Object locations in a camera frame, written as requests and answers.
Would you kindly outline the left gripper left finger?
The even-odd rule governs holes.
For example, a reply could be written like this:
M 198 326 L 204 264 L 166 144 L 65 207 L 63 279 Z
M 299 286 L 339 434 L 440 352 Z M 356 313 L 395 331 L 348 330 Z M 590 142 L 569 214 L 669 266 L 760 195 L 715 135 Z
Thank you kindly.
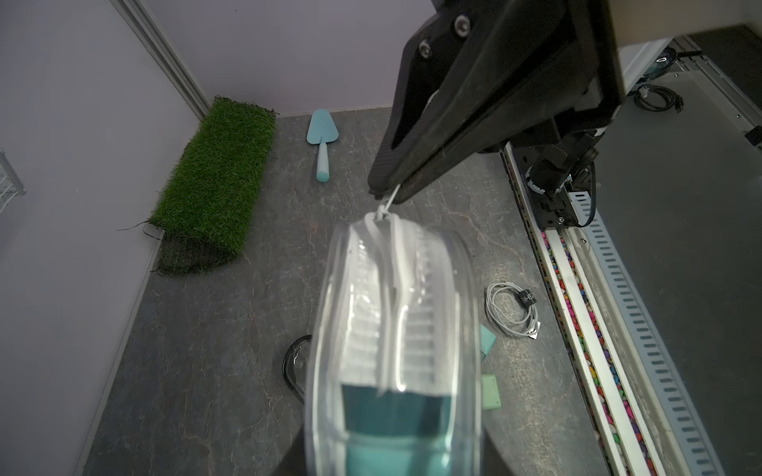
M 271 475 L 308 476 L 310 472 L 306 449 L 305 431 L 301 428 Z

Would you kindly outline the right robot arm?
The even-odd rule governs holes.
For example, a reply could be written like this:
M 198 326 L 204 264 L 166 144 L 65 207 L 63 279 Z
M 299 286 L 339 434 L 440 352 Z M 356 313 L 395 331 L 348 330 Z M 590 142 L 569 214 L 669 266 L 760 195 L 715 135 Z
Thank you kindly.
M 625 99 L 605 1 L 438 1 L 408 41 L 371 194 L 406 202 L 476 153 L 539 148 L 542 202 L 593 170 L 593 131 Z

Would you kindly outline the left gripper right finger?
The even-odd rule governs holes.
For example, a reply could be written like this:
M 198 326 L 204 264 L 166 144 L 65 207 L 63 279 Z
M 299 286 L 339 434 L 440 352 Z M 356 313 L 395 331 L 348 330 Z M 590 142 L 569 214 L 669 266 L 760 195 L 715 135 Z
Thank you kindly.
M 487 430 L 482 432 L 481 458 L 482 476 L 515 476 Z

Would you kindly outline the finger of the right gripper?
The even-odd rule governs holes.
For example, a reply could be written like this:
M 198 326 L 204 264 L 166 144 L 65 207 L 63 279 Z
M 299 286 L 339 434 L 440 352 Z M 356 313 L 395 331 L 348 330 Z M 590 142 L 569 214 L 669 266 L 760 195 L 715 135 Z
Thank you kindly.
M 369 192 L 406 202 L 469 156 L 613 117 L 605 1 L 438 1 L 402 53 Z

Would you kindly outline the green artificial grass mat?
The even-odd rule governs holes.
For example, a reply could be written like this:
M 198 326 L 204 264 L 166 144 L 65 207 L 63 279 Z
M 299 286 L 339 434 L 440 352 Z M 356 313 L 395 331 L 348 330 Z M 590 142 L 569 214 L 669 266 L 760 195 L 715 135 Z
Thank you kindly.
M 206 273 L 243 256 L 275 133 L 273 110 L 214 99 L 148 220 L 163 232 L 159 273 Z

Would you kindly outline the green charger cube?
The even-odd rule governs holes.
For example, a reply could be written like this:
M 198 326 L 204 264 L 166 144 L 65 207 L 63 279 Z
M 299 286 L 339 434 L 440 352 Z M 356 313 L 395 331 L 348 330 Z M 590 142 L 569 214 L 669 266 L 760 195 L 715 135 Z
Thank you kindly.
M 482 410 L 494 411 L 502 408 L 497 378 L 492 374 L 481 376 Z

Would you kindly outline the teal garden trowel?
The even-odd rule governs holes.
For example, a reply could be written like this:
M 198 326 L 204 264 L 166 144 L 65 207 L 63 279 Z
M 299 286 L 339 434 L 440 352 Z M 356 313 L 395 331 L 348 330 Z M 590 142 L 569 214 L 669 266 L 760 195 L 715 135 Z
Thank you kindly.
M 331 113 L 325 109 L 316 110 L 311 117 L 308 129 L 307 141 L 317 146 L 316 178 L 322 184 L 329 181 L 331 169 L 329 168 L 329 149 L 327 146 L 339 138 L 337 125 L 331 117 Z

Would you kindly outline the teal charger cube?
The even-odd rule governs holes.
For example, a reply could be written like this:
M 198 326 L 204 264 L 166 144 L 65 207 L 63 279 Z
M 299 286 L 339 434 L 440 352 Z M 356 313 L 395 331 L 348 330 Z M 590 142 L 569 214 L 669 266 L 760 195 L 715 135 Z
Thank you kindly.
M 496 335 L 485 325 L 480 325 L 480 354 L 481 354 L 481 360 L 484 361 L 490 352 L 492 351 L 492 348 L 494 347 L 494 344 L 496 343 L 497 337 Z
M 343 386 L 348 475 L 448 475 L 450 397 Z

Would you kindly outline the clear round pouch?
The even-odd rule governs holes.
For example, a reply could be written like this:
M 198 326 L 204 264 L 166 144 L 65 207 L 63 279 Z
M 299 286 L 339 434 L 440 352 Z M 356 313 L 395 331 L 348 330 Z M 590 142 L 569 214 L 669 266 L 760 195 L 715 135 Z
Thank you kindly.
M 481 471 L 476 287 L 453 231 L 379 209 L 333 234 L 305 399 L 312 475 L 348 475 L 343 386 L 450 397 L 448 475 Z

